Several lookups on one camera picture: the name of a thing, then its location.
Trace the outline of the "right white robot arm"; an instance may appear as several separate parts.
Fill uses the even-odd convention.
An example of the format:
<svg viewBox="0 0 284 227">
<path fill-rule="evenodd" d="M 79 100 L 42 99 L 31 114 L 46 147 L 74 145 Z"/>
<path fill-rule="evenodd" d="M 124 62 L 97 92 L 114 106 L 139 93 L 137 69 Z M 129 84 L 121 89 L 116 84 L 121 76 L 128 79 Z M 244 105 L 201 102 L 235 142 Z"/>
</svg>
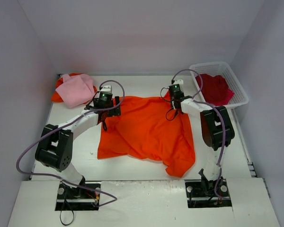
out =
<svg viewBox="0 0 284 227">
<path fill-rule="evenodd" d="M 212 151 L 207 156 L 206 165 L 199 172 L 201 192 L 210 195 L 217 189 L 217 181 L 222 175 L 222 158 L 225 149 L 234 139 L 235 132 L 225 106 L 214 106 L 207 102 L 196 101 L 184 95 L 182 81 L 172 81 L 169 85 L 171 106 L 180 113 L 200 120 L 202 138 Z"/>
</svg>

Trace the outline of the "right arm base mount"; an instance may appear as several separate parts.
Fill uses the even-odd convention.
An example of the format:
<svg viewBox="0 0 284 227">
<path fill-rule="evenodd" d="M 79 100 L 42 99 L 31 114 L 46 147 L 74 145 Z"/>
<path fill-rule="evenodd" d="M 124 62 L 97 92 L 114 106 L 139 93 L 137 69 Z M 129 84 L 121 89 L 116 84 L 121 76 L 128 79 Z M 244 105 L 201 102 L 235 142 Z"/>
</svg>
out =
<svg viewBox="0 0 284 227">
<path fill-rule="evenodd" d="M 185 181 L 187 207 L 189 209 L 223 208 L 232 207 L 230 193 L 225 179 L 221 179 L 217 186 L 217 194 L 214 192 L 214 184 L 209 191 L 202 187 L 201 180 Z"/>
</svg>

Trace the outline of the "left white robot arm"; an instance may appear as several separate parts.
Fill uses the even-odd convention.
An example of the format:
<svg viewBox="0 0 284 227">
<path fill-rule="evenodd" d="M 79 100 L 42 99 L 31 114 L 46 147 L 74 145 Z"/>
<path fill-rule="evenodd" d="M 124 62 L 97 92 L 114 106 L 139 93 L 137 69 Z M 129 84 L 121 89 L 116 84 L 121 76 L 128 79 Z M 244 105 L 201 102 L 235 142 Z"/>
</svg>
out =
<svg viewBox="0 0 284 227">
<path fill-rule="evenodd" d="M 57 172 L 57 178 L 68 185 L 73 198 L 85 193 L 85 178 L 71 163 L 73 142 L 88 129 L 102 124 L 107 130 L 106 118 L 121 115 L 120 97 L 109 91 L 100 91 L 98 97 L 89 102 L 80 115 L 60 125 L 44 127 L 38 143 L 35 160 Z"/>
</svg>

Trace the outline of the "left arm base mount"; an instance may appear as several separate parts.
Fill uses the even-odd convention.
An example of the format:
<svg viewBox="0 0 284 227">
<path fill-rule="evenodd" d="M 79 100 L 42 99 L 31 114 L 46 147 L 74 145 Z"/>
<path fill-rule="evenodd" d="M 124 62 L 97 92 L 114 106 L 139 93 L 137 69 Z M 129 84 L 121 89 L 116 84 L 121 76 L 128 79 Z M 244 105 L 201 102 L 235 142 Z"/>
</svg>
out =
<svg viewBox="0 0 284 227">
<path fill-rule="evenodd" d="M 60 183 L 57 191 L 55 211 L 99 210 L 100 193 Z"/>
</svg>

